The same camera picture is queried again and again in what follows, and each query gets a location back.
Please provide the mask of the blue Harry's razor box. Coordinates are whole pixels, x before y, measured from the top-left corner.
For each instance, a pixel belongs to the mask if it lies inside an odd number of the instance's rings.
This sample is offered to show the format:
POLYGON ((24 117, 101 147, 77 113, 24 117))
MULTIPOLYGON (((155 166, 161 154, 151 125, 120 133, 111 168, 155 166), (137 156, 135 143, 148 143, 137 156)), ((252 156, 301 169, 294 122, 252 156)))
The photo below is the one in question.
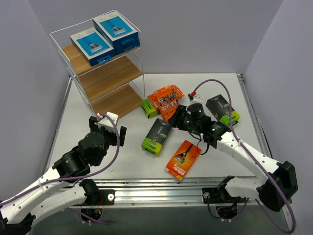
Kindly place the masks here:
POLYGON ((113 46, 94 27, 71 35, 70 40, 90 66, 104 64, 116 55, 113 46))
POLYGON ((124 52, 127 52, 129 50, 132 50, 136 47, 140 46, 140 39, 129 39, 126 42, 122 42, 120 45, 118 45, 115 48, 116 55, 122 54, 124 52))

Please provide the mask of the blue white Harry's box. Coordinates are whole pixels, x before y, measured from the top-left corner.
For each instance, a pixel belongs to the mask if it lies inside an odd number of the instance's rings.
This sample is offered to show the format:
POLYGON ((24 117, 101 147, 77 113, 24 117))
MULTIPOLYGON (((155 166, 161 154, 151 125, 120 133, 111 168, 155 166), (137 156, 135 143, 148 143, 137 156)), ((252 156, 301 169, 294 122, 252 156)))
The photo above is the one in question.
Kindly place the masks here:
POLYGON ((113 47, 134 44, 139 40, 139 32, 118 11, 97 16, 92 19, 94 27, 113 47))

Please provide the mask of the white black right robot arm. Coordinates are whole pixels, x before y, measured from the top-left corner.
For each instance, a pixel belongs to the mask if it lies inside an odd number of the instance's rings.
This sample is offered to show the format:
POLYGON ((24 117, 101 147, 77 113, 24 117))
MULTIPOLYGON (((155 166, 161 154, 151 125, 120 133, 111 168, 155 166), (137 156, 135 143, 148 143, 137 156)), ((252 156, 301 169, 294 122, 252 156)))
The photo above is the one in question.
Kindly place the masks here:
POLYGON ((288 161, 281 163, 236 139, 231 129, 207 116, 200 103, 179 105, 169 118, 173 128, 198 135, 209 146, 231 156, 256 177, 239 179, 229 177, 220 183, 218 198, 223 202, 233 197, 260 200, 268 209, 279 212, 286 201, 297 192, 295 167, 288 161))

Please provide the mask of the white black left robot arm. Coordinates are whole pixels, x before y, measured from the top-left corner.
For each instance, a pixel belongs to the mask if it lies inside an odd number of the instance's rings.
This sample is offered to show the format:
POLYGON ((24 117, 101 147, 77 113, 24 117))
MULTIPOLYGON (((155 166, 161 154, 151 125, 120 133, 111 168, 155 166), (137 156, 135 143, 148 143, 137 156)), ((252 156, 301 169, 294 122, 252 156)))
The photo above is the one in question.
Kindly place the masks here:
POLYGON ((90 168, 99 166, 110 146, 124 145, 127 128, 117 129, 119 116, 98 113, 89 118, 90 132, 40 178, 0 203, 0 233, 26 235, 43 219, 76 205, 94 205, 100 190, 90 168))

